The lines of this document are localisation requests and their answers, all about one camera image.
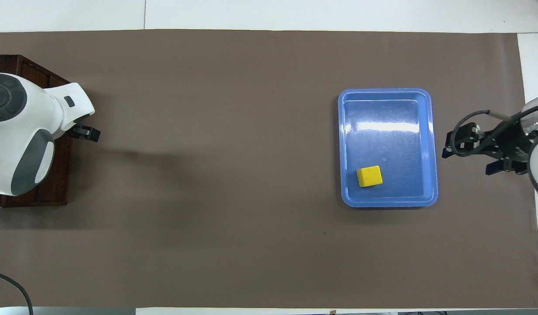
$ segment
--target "white floor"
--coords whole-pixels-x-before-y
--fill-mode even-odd
[[[515,32],[519,33],[525,100],[538,96],[538,0],[0,0],[0,32],[143,28]],[[538,220],[538,197],[536,206]],[[141,309],[137,313],[236,311],[171,308]],[[327,313],[331,309],[242,311],[299,314]],[[342,310],[370,311],[378,310]]]

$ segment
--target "cable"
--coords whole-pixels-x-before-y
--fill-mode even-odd
[[[8,283],[10,283],[11,285],[14,285],[15,287],[17,287],[17,289],[19,289],[22,293],[22,295],[24,296],[24,298],[26,299],[26,304],[28,305],[28,312],[30,315],[34,315],[34,309],[33,307],[31,306],[31,301],[30,301],[30,297],[28,296],[28,293],[26,292],[26,290],[22,287],[22,285],[20,285],[19,283],[17,283],[17,281],[14,281],[13,279],[3,275],[2,273],[0,273],[0,278],[3,279],[4,281],[7,281]]]
[[[491,111],[490,110],[478,110],[476,112],[473,112],[467,116],[465,116],[464,118],[462,118],[461,120],[459,120],[459,122],[455,125],[455,128],[454,130],[451,132],[451,135],[450,135],[450,149],[451,151],[457,155],[457,156],[469,156],[469,155],[473,155],[473,154],[477,154],[479,153],[481,150],[483,150],[487,145],[491,144],[491,142],[493,141],[493,139],[497,138],[501,133],[503,133],[503,131],[505,131],[508,127],[512,126],[513,124],[519,122],[519,120],[533,112],[537,112],[538,111],[538,105],[537,106],[534,106],[528,110],[525,110],[524,112],[521,112],[521,113],[517,113],[515,115],[513,115],[511,118],[511,120],[508,120],[507,122],[502,122],[501,124],[499,124],[498,126],[496,126],[495,129],[493,129],[493,131],[487,136],[487,138],[483,141],[481,141],[481,143],[476,146],[475,148],[469,150],[469,151],[466,151],[466,152],[463,152],[463,151],[459,151],[456,146],[455,146],[455,134],[458,132],[459,130],[459,127],[461,127],[461,124],[465,123],[465,121],[473,116],[477,116],[477,115],[480,115],[480,114],[489,114]]]

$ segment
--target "brown paper sheet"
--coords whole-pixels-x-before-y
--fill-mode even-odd
[[[30,32],[0,54],[79,82],[102,131],[69,205],[0,210],[0,271],[35,305],[538,307],[528,178],[440,158],[465,114],[523,106],[515,34]],[[431,207],[341,201],[337,96],[377,87],[432,96]]]

